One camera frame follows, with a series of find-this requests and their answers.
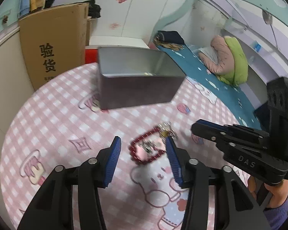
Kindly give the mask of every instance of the metal box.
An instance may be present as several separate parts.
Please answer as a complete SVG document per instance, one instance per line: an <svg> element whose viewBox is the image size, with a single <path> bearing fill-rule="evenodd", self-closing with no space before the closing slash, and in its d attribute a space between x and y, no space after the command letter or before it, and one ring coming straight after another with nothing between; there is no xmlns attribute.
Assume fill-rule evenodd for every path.
<svg viewBox="0 0 288 230"><path fill-rule="evenodd" d="M170 102L185 73L165 52L136 47L98 48L100 108Z"/></svg>

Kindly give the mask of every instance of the pink checkered mat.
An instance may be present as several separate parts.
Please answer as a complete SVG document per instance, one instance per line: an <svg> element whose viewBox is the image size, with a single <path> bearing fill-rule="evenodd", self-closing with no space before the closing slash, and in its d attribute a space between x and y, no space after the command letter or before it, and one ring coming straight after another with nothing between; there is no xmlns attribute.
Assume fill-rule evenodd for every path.
<svg viewBox="0 0 288 230"><path fill-rule="evenodd" d="M180 228L188 190L174 182L166 154L138 166L131 160L130 142L153 126L171 121L179 137L177 146L205 165L221 168L228 164L222 152L213 142L192 136L190 127L200 118L219 124L237 120L211 91L188 78L170 103L98 110L96 71L95 64L87 64L49 81L28 99L11 123L0 164L1 188L11 221L18 226L34 194L56 165L78 166L119 136L122 151L112 183L99 190L107 228ZM246 183L248 174L234 170ZM73 193L74 228L78 230L77 186ZM213 191L210 195L207 229L212 230Z"/></svg>

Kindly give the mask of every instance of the cartoon character print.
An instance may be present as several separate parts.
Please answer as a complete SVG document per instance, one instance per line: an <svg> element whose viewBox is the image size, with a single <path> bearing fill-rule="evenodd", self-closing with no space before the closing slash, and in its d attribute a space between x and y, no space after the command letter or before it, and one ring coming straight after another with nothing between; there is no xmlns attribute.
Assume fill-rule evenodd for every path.
<svg viewBox="0 0 288 230"><path fill-rule="evenodd" d="M86 95L83 99L80 100L78 104L79 109L85 110L89 108L93 112L102 111L104 113L109 113L108 110L101 110L99 105L99 94L98 93L90 93Z"/></svg>
<svg viewBox="0 0 288 230"><path fill-rule="evenodd" d="M248 127L247 123L241 117L239 117L239 119L241 120L241 122L243 123L244 126Z"/></svg>
<svg viewBox="0 0 288 230"><path fill-rule="evenodd" d="M179 104L177 105L177 109L178 109L181 113L186 114L186 115L188 115L188 114L191 112L190 109L189 109L189 107L188 107L187 105L185 105L184 103L179 103Z"/></svg>
<svg viewBox="0 0 288 230"><path fill-rule="evenodd" d="M240 105L240 107L242 108L242 104L241 104L241 101L240 99L238 98L238 104Z"/></svg>
<svg viewBox="0 0 288 230"><path fill-rule="evenodd" d="M175 183L167 156L162 155L152 163L133 168L130 176L141 187L145 201L163 209L158 228L173 230L178 227L183 220L189 190L181 189Z"/></svg>
<svg viewBox="0 0 288 230"><path fill-rule="evenodd" d="M74 140L69 139L68 141L74 145L79 154L85 150L91 150L85 137L80 137Z"/></svg>
<svg viewBox="0 0 288 230"><path fill-rule="evenodd" d="M184 56L180 53L177 53L176 51L172 50L174 53L176 53L177 55L179 55L180 57L184 58Z"/></svg>
<svg viewBox="0 0 288 230"><path fill-rule="evenodd" d="M196 136L196 135L193 135L192 134L192 139L193 141L196 143L196 144L199 144L199 145L203 145L204 144L204 140L202 137L199 137L199 136Z"/></svg>
<svg viewBox="0 0 288 230"><path fill-rule="evenodd" d="M208 81L208 83L209 83L213 88L219 90L219 88L217 88L217 86L216 86L215 84L213 84L210 80L207 80L207 79L206 79L206 81Z"/></svg>
<svg viewBox="0 0 288 230"><path fill-rule="evenodd" d="M216 104L218 98L210 90L190 77L187 77L187 80L189 80L191 84L194 85L196 89L198 89L200 93L210 101L210 103Z"/></svg>
<svg viewBox="0 0 288 230"><path fill-rule="evenodd" d="M22 210L22 209L18 209L20 211L20 213L22 213L22 215L25 214L25 210Z"/></svg>
<svg viewBox="0 0 288 230"><path fill-rule="evenodd" d="M39 150L31 152L22 162L19 173L22 177L28 177L33 185L41 186L45 181L45 177L43 176L45 169L39 161L40 155Z"/></svg>

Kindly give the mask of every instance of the pink pillow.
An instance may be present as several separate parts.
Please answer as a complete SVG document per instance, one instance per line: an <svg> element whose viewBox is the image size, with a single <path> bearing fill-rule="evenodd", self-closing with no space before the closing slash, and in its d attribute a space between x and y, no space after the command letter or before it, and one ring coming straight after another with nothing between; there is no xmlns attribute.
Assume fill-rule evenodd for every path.
<svg viewBox="0 0 288 230"><path fill-rule="evenodd" d="M201 61L214 74L224 75L230 73L235 68L235 61L223 37L217 35L211 41L211 46L216 50L219 64L216 65L202 52L198 53Z"/></svg>

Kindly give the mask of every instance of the purple sleeve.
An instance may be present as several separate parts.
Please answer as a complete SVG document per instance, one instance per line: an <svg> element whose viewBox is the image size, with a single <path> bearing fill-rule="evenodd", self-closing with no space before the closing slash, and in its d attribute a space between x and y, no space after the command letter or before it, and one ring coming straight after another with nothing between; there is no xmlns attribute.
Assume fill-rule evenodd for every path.
<svg viewBox="0 0 288 230"><path fill-rule="evenodd" d="M266 216L271 229L277 230L280 226L284 223L284 221L288 217L288 198L286 201L275 209L265 209L263 211L264 215Z"/></svg>

